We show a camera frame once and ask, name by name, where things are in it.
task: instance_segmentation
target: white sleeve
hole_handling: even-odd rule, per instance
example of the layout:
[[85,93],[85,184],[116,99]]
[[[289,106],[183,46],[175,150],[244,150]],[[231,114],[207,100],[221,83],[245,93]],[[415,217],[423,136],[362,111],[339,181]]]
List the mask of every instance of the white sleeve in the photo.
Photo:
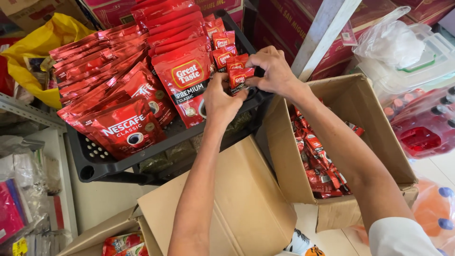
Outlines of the white sleeve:
[[369,230],[372,256],[441,256],[414,220],[389,217],[375,221]]

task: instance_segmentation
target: black plastic crate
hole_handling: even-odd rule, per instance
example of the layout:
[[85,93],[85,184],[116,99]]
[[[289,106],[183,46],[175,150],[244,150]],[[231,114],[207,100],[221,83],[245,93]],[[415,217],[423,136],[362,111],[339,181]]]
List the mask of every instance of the black plastic crate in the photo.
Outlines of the black plastic crate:
[[[226,30],[235,30],[236,47],[239,54],[256,53],[239,27],[235,24],[229,14],[224,10],[215,12],[215,16],[221,17]],[[262,77],[264,70],[256,68],[255,75]],[[255,134],[262,125],[262,120],[267,112],[273,98],[272,93],[251,89],[248,99],[243,103],[238,115],[250,112],[251,121],[245,128],[229,137],[225,137],[221,143],[221,151],[229,148],[250,134]],[[172,178],[188,171],[196,157],[196,154],[173,164],[171,167],[156,173],[139,173],[139,163],[161,153],[173,146],[188,140],[204,131],[205,122],[186,129],[179,116],[175,117],[172,124],[168,125],[166,133],[168,138],[160,143],[150,146],[126,159],[116,160],[105,149],[96,146],[86,136],[77,132],[67,124],[68,136],[71,150],[75,160],[76,170],[81,182],[105,181],[135,184],[161,185]],[[132,168],[133,173],[124,172]]]

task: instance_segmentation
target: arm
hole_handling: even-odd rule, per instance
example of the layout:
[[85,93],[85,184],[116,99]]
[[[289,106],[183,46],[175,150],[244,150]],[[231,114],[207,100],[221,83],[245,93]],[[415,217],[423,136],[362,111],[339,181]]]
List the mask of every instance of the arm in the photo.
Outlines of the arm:
[[397,184],[379,158],[314,96],[306,83],[292,74],[283,51],[277,51],[273,46],[264,48],[250,56],[247,66],[260,66],[266,70],[264,78],[254,77],[247,84],[282,95],[305,116],[326,152],[342,170],[357,199],[367,232],[382,218],[414,219]]
[[213,211],[215,166],[221,139],[228,124],[234,119],[246,90],[230,97],[224,91],[227,73],[216,73],[204,92],[207,123],[197,153],[188,175],[174,217],[174,227],[169,243],[169,256],[208,256],[209,229]]

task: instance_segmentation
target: white floor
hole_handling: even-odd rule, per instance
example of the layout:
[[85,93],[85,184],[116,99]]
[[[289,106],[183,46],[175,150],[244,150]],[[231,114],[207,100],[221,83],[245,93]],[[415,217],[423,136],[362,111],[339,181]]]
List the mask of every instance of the white floor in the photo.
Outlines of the white floor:
[[[77,178],[73,158],[67,147],[68,161],[76,208],[79,233],[103,220],[136,205],[136,199],[155,189],[155,186],[107,182],[82,183]],[[412,166],[418,175],[429,177],[440,185],[455,190],[453,161],[455,152],[430,159],[418,160]],[[315,234],[317,207],[295,205],[297,212],[305,212],[297,221],[297,228],[308,236],[328,256],[370,256],[368,246],[362,244],[350,228],[328,230]]]

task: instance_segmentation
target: plastic container lid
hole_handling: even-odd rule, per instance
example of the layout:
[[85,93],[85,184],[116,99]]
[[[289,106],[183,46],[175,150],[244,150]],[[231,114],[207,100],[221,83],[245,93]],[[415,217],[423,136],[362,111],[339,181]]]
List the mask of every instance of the plastic container lid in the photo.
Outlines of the plastic container lid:
[[409,26],[417,39],[425,43],[420,60],[403,69],[397,70],[375,59],[356,55],[359,68],[373,81],[378,98],[384,94],[400,94],[438,79],[455,75],[455,46],[441,34],[431,32],[431,27],[416,23]]

